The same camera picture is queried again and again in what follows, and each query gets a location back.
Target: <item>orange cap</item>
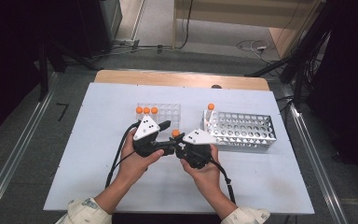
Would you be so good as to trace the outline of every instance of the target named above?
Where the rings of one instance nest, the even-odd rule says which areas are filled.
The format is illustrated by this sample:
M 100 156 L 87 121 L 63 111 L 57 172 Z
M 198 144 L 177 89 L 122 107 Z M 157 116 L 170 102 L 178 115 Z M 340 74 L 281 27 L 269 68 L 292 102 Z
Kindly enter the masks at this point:
M 213 110 L 214 109 L 214 104 L 208 104 L 208 109 Z
M 152 107 L 152 114 L 157 114 L 158 113 L 158 109 L 156 107 Z
M 145 114 L 150 113 L 150 109 L 149 109 L 149 107 L 145 107 L 145 108 L 144 108 L 144 113 L 145 113 Z
M 172 137 L 177 137 L 177 136 L 179 136 L 179 134 L 180 134 L 180 132 L 177 129 L 172 131 Z
M 137 114 L 142 114 L 142 112 L 144 112 L 144 110 L 140 106 L 136 107 Z

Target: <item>white table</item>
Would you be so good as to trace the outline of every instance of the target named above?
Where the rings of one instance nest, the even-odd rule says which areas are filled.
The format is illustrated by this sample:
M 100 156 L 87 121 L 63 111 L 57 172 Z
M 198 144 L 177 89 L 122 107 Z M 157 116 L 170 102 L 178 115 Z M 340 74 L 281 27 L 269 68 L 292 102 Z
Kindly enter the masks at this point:
M 103 190 L 138 103 L 181 104 L 181 131 L 185 133 L 200 126 L 201 111 L 209 103 L 218 111 L 270 115 L 278 139 L 270 149 L 231 152 L 220 147 L 219 160 L 232 179 L 237 204 L 279 214 L 314 213 L 272 92 L 102 83 L 89 85 L 45 210 L 66 210 L 69 201 L 93 197 Z M 160 137 L 165 140 L 168 135 Z M 221 185 L 228 195 L 223 177 Z M 117 211 L 212 213 L 213 209 L 172 155 L 149 167 Z

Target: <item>gray floor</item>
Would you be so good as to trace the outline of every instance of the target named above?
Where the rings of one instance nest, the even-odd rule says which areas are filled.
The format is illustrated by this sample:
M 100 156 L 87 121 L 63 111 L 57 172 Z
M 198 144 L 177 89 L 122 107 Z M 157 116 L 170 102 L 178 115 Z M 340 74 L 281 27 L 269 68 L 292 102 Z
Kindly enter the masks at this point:
M 266 65 L 260 59 L 252 57 L 182 51 L 163 51 L 157 54 L 155 50 L 105 56 L 92 61 L 105 69 L 190 71 L 226 76 L 250 74 Z M 82 65 L 72 63 L 65 74 L 60 74 L 56 91 L 52 95 L 46 113 L 35 130 L 0 202 L 0 223 L 53 223 L 62 215 L 62 212 L 43 211 L 43 205 L 87 87 L 95 75 L 95 71 L 89 71 Z M 263 77 L 268 80 L 269 87 L 276 98 L 280 98 L 283 96 L 282 84 L 274 75 L 275 73 L 266 74 Z M 34 112 L 38 94 L 37 87 L 0 128 L 0 170 Z M 57 103 L 69 105 L 61 121 L 58 119 L 62 115 L 62 106 Z M 278 104 L 282 108 L 285 102 L 278 102 Z M 324 124 L 312 115 L 306 105 L 302 106 L 311 137 L 341 200 L 348 221 L 358 223 L 358 167 L 331 160 L 335 150 L 330 145 L 329 134 Z M 315 215 L 299 216 L 297 223 L 333 223 L 310 160 L 290 115 L 287 118 L 287 132 L 291 136 L 297 161 L 315 209 Z M 285 216 L 273 215 L 268 223 L 283 223 L 284 220 Z
M 171 46 L 172 15 L 173 1 L 145 1 L 145 9 L 135 37 L 140 40 L 140 45 Z M 252 41 L 256 41 L 252 45 L 254 49 L 267 47 L 262 53 L 263 59 L 280 60 L 267 27 L 208 21 L 191 21 L 190 27 L 188 41 L 182 51 L 257 59 L 251 51 Z M 186 20 L 177 20 L 175 46 L 180 47 L 185 39 Z

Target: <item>shirt cuff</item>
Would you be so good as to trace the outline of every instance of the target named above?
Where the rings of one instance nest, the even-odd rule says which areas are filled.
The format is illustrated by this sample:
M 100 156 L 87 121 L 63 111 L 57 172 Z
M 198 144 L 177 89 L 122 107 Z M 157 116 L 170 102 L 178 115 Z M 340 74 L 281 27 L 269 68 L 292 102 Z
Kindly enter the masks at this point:
M 93 198 L 75 200 L 68 204 L 68 213 L 57 223 L 110 224 L 112 215 L 107 214 Z
M 266 209 L 239 207 L 223 219 L 221 224 L 262 224 L 269 218 L 269 215 Z

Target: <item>black cable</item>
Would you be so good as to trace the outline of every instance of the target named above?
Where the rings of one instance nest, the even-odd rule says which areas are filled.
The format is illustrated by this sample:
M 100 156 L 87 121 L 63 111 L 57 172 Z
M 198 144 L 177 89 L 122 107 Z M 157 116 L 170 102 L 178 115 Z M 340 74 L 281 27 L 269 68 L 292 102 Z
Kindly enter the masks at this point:
M 228 188 L 229 198 L 230 198 L 230 200 L 231 200 L 233 203 L 235 203 L 234 190 L 232 189 L 232 186 L 231 186 L 231 179 L 228 178 L 227 173 L 226 173 L 226 170 L 223 168 L 223 166 L 221 166 L 219 163 L 217 163 L 217 162 L 214 161 L 213 159 L 208 159 L 208 158 L 204 157 L 203 155 L 199 154 L 198 152 L 186 150 L 186 153 L 190 153 L 190 154 L 196 155 L 196 156 L 202 158 L 203 160 L 209 161 L 209 162 L 211 162 L 212 164 L 214 164 L 214 165 L 220 170 L 220 172 L 221 172 L 221 173 L 223 174 L 223 176 L 225 177 L 225 181 L 226 181 L 227 188 Z
M 260 60 L 262 60 L 263 62 L 266 63 L 266 67 L 268 67 L 268 66 L 269 66 L 270 64 L 272 64 L 272 63 L 279 62 L 279 61 L 267 61 L 267 60 L 263 59 L 263 58 L 261 57 L 261 54 L 262 54 L 266 49 L 260 50 L 260 53 L 257 54 L 257 52 L 254 51 L 254 50 L 252 50 L 252 48 L 251 48 L 251 49 L 243 49 L 242 46 L 241 46 L 241 43 L 245 43 L 245 42 L 251 42 L 251 43 L 253 42 L 253 43 L 256 43 L 256 42 L 260 42 L 260 41 L 264 41 L 264 40 L 257 40 L 257 41 L 256 41 L 256 40 L 242 40 L 241 42 L 239 42 L 238 44 L 236 44 L 236 47 L 237 47 L 237 49 L 240 49 L 240 50 L 242 50 L 242 51 L 250 51 L 250 52 L 256 54 L 256 56 L 258 55 L 258 58 L 259 58 Z M 278 74 L 278 76 L 281 75 L 281 73 L 278 72 L 276 68 L 273 69 L 273 70 Z
M 289 223 L 289 219 L 290 219 L 290 215 L 287 215 L 286 218 L 284 219 L 283 224 Z
M 133 151 L 132 153 L 128 154 L 127 156 L 125 156 L 123 159 L 121 159 L 113 168 L 113 170 L 115 171 L 116 168 L 121 164 L 122 161 L 126 160 L 130 155 L 132 155 L 135 151 Z
M 284 127 L 285 127 L 286 129 L 287 129 L 287 116 L 289 115 L 290 106 L 292 106 L 292 103 L 293 103 L 294 101 L 295 101 L 294 99 L 290 100 L 290 101 L 289 101 L 290 103 L 288 103 L 288 104 L 287 104 L 287 107 L 284 109 L 284 123 L 283 123 L 283 125 L 284 125 Z
M 294 18 L 295 15 L 296 15 L 296 12 L 297 12 L 297 10 L 298 10 L 299 5 L 300 5 L 300 0 L 297 1 L 297 6 L 296 6 L 296 9 L 295 9 L 295 12 L 294 12 L 293 15 L 292 15 L 292 18 L 290 19 L 289 22 L 287 22 L 287 24 L 286 24 L 286 25 L 284 26 L 284 28 L 281 30 L 281 33 L 279 34 L 279 37 L 278 37 L 278 40 L 277 40 L 277 43 L 278 43 L 279 40 L 281 39 L 281 35 L 282 35 L 283 31 L 286 30 L 286 28 L 290 25 L 290 23 L 292 23 L 292 20 L 293 20 L 293 18 Z
M 282 112 L 283 110 L 285 110 L 288 106 L 290 106 L 293 103 L 293 99 L 291 99 L 290 101 L 287 102 L 286 106 L 284 106 L 279 112 Z
M 184 42 L 183 41 L 183 34 L 185 33 L 185 25 L 184 25 L 184 21 L 185 21 L 185 18 L 184 18 L 184 16 L 185 16 L 185 8 L 183 7 L 182 8 L 182 22 L 181 22 L 181 28 L 182 28 L 182 33 L 181 33 L 181 41 L 182 41 L 182 43 Z
M 304 20 L 304 23 L 307 22 L 307 20 L 310 18 L 310 15 L 312 14 L 313 10 L 315 9 L 315 7 L 317 6 L 318 4 L 315 4 L 313 6 L 313 8 L 310 10 L 310 13 L 308 14 L 307 18 Z M 299 47 L 300 45 L 300 42 L 301 42 L 301 36 L 304 34 L 305 30 L 303 30 L 303 32 L 301 32 L 301 35 L 300 37 L 298 38 L 298 41 L 297 41 L 297 46 Z
M 303 86 L 309 91 L 313 90 L 313 86 L 312 86 L 311 82 L 316 75 L 316 72 L 315 72 L 315 70 L 317 68 L 316 62 L 320 61 L 320 60 L 317 60 L 318 54 L 320 52 L 322 45 L 326 42 L 326 40 L 329 36 L 330 36 L 329 31 L 325 32 L 322 35 L 321 39 L 316 43 L 315 48 L 312 49 L 308 59 L 305 62 L 304 73 L 301 75 L 304 77 L 303 78 Z
M 187 24 L 186 24 L 186 39 L 185 42 L 182 44 L 181 47 L 176 48 L 176 49 L 182 49 L 185 47 L 187 40 L 188 40 L 188 25 L 190 24 L 190 16 L 191 16 L 191 9 L 193 8 L 193 0 L 191 0 L 190 2 L 190 8 L 188 10 L 188 15 L 187 15 Z
M 288 100 L 288 99 L 293 99 L 295 96 L 294 95 L 290 95 L 290 96 L 284 96 L 282 98 L 278 98 L 278 99 L 275 99 L 275 101 L 281 101 L 281 100 Z
M 191 10 L 193 8 L 193 1 L 194 0 L 191 0 L 190 2 L 190 8 L 188 10 L 188 15 L 187 15 L 187 24 L 186 24 L 186 39 L 185 39 L 185 42 L 182 44 L 181 47 L 179 48 L 174 48 L 174 49 L 182 49 L 185 47 L 186 43 L 187 43 L 187 40 L 188 40 L 188 27 L 189 27 L 189 24 L 190 24 L 190 16 L 191 16 Z M 132 48 L 131 45 L 125 45 L 125 46 L 118 46 L 118 47 L 115 47 L 115 48 L 112 48 L 112 49 L 119 49 L 119 48 Z M 136 46 L 136 48 L 160 48 L 160 49 L 173 49 L 171 46 L 166 46 L 166 45 L 157 45 L 157 46 L 152 46 L 152 45 L 139 45 L 139 46 Z M 139 51 L 137 49 L 134 49 L 134 50 L 131 50 L 129 52 L 136 52 L 136 51 Z
M 124 132 L 123 137 L 121 138 L 120 145 L 118 146 L 117 153 L 116 153 L 116 156 L 115 156 L 115 160 L 113 161 L 113 164 L 112 164 L 112 168 L 111 168 L 111 170 L 110 170 L 110 172 L 109 172 L 109 174 L 108 174 L 108 176 L 107 176 L 107 178 L 106 178 L 105 188 L 107 188 L 107 187 L 110 185 L 110 181 L 112 180 L 113 172 L 115 171 L 115 169 L 116 169 L 116 167 L 117 167 L 116 163 L 117 163 L 118 157 L 119 157 L 119 155 L 120 155 L 120 152 L 121 152 L 121 150 L 122 150 L 122 148 L 123 148 L 123 145 L 124 145 L 124 142 L 125 142 L 125 140 L 126 140 L 127 134 L 130 132 L 131 129 L 139 127 L 139 124 L 140 124 L 140 123 L 141 123 L 141 121 L 138 120 L 138 122 L 133 123 L 133 124 L 127 129 L 127 131 Z

